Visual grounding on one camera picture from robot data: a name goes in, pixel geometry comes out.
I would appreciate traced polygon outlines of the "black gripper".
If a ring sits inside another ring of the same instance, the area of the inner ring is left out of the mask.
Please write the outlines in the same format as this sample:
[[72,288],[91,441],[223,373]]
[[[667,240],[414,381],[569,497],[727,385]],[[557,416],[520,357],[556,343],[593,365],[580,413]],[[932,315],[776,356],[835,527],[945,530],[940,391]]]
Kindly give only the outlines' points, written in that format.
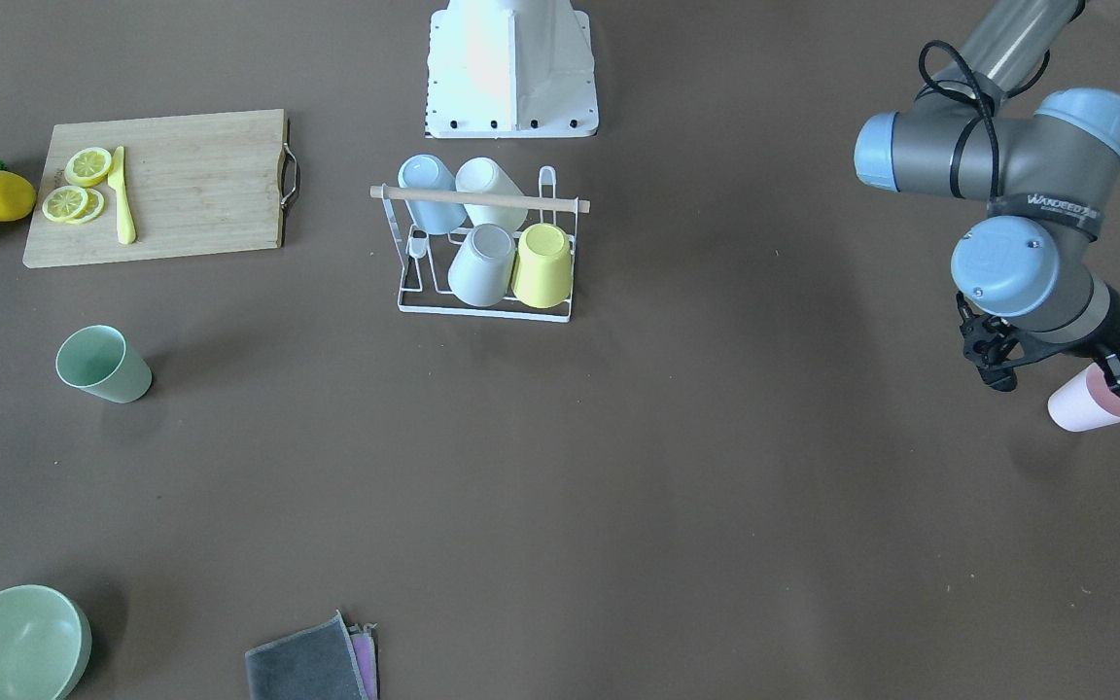
[[956,293],[956,310],[963,355],[984,386],[1012,393],[1018,386],[1012,367],[1064,354],[1094,360],[1107,390],[1120,400],[1120,293],[1108,284],[1092,284],[1075,318],[1053,328],[1035,316],[1004,320],[979,314],[962,292]]

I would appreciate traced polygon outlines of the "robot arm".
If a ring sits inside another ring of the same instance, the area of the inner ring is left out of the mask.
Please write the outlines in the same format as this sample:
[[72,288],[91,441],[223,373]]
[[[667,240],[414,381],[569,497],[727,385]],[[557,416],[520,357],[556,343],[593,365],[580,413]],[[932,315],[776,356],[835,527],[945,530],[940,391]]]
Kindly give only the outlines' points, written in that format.
[[998,1],[914,108],[871,116],[855,143],[855,172],[886,192],[984,203],[987,216],[956,243],[951,274],[965,360],[1009,393],[1015,368],[1060,354],[1093,360],[1120,399],[1120,293],[1084,264],[1101,236],[1120,176],[1120,94],[1076,87],[1049,94],[1032,116],[1002,116],[1030,88],[1049,46],[1081,1]]

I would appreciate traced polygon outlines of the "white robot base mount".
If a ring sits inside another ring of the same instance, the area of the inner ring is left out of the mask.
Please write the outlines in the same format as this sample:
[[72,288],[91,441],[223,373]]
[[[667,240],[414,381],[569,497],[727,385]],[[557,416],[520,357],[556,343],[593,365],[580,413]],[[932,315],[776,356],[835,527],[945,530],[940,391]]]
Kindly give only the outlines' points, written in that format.
[[556,139],[600,125],[591,22],[569,1],[450,1],[431,13],[424,134]]

